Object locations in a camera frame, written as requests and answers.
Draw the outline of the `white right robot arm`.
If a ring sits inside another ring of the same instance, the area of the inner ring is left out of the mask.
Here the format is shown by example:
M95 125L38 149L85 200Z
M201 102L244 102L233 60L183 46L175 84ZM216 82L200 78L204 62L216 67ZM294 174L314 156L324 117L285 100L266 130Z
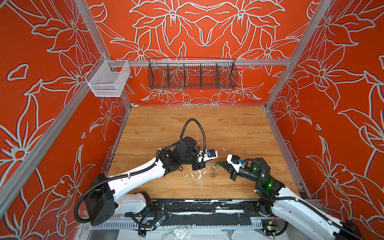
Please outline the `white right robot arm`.
M312 240L363 239L355 223L350 220L343 222L322 212L274 178L263 158L242 160L237 155L228 155L226 161L217 165L224 168L233 181L243 178L255 183L261 215L273 214Z

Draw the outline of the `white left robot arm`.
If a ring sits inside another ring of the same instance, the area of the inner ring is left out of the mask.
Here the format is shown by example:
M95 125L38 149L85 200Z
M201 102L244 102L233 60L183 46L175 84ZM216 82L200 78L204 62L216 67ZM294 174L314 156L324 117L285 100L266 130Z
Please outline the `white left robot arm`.
M79 223L97 226L116 214L148 212L152 206L149 195L146 192L131 195L130 191L180 171L184 165L192 166L194 171L204 169L207 161L217 157L216 150L200 149L193 138L185 137L157 150L153 159L135 169L109 178L103 174L96 176L89 189L79 198L74 217Z

